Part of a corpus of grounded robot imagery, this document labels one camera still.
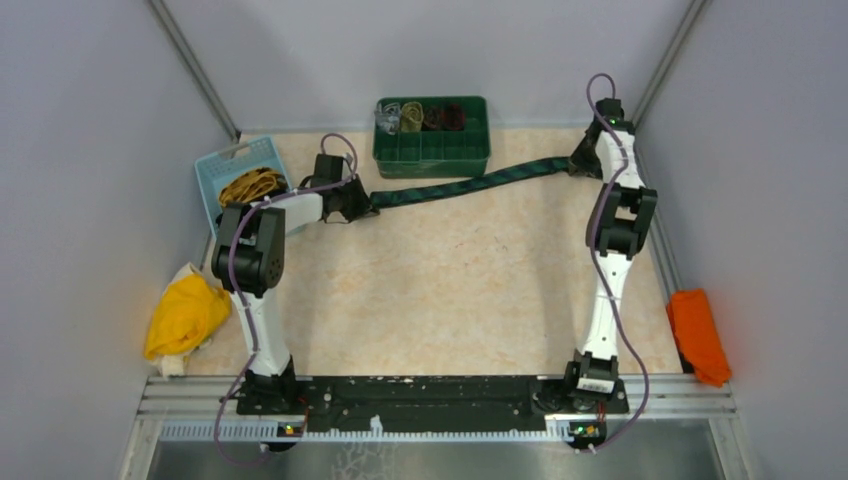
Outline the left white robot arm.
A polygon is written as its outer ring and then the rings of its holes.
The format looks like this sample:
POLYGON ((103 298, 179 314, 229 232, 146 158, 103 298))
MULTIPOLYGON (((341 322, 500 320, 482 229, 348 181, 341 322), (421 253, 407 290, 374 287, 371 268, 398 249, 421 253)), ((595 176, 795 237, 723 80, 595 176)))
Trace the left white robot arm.
POLYGON ((286 236, 334 213, 351 221, 374 212, 353 153, 319 153, 313 173, 300 186, 224 208, 211 267, 237 307, 245 334, 244 396, 260 396, 277 414, 292 411, 300 399, 277 300, 286 236))

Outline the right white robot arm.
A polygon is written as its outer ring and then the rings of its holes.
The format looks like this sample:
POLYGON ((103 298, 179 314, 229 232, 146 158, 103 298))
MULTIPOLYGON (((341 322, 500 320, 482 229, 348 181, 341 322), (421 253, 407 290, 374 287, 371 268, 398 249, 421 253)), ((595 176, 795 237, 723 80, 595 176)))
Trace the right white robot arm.
POLYGON ((619 400, 618 341, 624 337, 621 304, 634 257, 647 240, 658 203, 635 160, 635 127, 625 119, 621 101, 592 104, 595 118, 574 152, 570 173, 602 180, 586 228, 586 246, 596 273, 596 290, 585 341, 568 364, 563 398, 576 412, 599 401, 619 400))

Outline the green plaid tie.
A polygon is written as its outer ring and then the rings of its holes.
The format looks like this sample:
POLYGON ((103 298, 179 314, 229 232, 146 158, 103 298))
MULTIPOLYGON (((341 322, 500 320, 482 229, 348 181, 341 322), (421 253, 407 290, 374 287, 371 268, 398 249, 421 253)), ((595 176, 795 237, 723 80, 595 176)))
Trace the green plaid tie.
POLYGON ((542 158, 467 180, 394 191, 375 191, 370 194, 369 199, 379 210, 446 200, 564 172, 568 169, 569 160, 569 157, 542 158))

